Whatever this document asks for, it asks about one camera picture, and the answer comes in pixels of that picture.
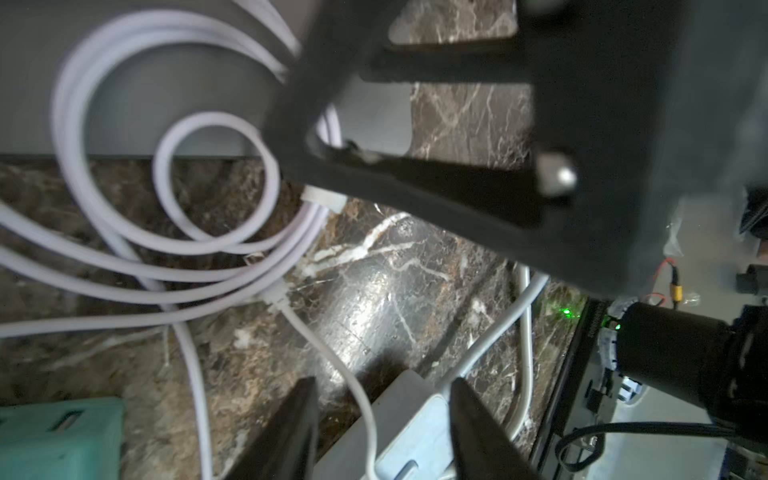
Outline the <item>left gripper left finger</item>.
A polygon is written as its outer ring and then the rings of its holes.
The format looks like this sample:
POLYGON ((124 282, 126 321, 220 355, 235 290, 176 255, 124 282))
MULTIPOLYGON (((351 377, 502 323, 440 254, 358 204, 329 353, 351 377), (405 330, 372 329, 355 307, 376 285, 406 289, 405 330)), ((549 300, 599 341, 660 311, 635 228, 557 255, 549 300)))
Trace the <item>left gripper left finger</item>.
POLYGON ((318 387, 298 380, 226 479, 311 479, 318 443, 318 387))

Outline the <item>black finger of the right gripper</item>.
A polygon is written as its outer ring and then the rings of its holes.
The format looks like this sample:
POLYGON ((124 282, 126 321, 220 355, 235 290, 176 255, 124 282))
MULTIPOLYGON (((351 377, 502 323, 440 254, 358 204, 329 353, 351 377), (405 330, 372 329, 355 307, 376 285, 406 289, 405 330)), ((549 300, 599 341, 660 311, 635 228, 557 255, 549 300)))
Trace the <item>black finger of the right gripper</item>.
POLYGON ((509 83, 531 77, 529 46, 560 2, 525 1, 505 39, 395 45, 388 31, 401 1, 326 1, 265 122, 265 140, 304 183, 379 202, 445 228, 490 223, 564 228, 576 215, 564 196, 545 194, 533 167, 505 171, 418 160, 322 141, 316 123, 354 76, 375 83, 509 83))

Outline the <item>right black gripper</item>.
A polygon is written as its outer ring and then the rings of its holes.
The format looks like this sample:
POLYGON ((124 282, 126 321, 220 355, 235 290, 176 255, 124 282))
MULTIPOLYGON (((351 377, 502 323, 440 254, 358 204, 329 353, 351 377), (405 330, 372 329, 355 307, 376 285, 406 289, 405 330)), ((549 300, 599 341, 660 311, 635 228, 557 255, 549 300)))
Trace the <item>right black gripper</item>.
POLYGON ((680 199, 767 181, 763 1, 523 1, 542 157, 575 185, 519 259, 596 296, 640 292, 680 199))

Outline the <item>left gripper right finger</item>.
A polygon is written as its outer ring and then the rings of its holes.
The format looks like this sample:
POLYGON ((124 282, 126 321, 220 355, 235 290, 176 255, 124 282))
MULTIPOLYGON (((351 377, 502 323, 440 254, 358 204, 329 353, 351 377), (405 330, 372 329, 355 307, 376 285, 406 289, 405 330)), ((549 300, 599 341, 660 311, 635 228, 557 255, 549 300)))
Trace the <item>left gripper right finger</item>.
POLYGON ((449 422, 457 479, 540 478, 463 378, 451 383, 449 422))

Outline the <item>light blue power strip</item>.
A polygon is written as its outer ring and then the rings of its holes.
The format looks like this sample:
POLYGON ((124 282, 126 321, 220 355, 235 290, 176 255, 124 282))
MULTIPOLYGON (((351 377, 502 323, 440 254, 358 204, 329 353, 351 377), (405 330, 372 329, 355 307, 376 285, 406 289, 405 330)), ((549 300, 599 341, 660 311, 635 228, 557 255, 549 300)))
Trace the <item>light blue power strip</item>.
MULTIPOLYGON (((438 479, 453 461, 446 399, 412 370, 372 403, 379 479, 438 479)), ((364 479, 366 430, 356 421, 313 469, 315 479, 364 479)))

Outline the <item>green charger plug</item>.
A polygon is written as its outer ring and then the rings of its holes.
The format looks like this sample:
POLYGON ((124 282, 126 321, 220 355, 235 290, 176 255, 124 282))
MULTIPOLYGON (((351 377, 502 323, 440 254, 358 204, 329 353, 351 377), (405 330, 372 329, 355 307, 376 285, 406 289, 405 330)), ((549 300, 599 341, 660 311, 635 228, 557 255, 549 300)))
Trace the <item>green charger plug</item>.
POLYGON ((3 479, 118 479, 124 404, 116 397, 1 409, 3 479))

